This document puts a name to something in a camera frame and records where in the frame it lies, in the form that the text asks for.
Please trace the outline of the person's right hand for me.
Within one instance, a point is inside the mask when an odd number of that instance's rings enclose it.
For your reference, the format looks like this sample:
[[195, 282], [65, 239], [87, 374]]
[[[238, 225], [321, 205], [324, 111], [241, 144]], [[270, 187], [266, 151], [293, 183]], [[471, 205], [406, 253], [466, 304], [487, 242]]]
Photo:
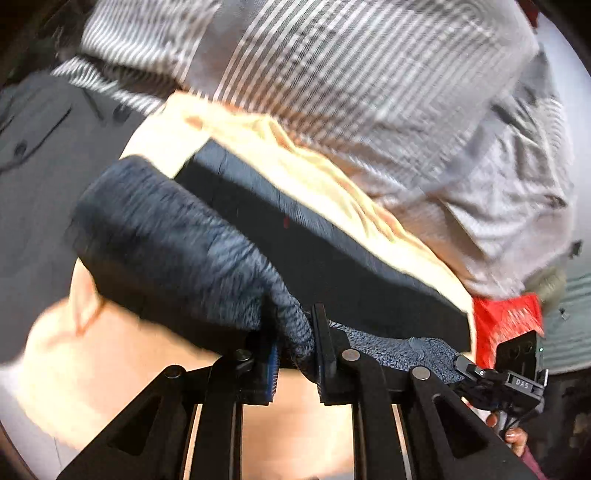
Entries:
[[[501, 432], [498, 413], [489, 414], [486, 418], [486, 424], [497, 433]], [[510, 428], [505, 432], [504, 441], [515, 455], [522, 457], [527, 449], [528, 434], [520, 427]]]

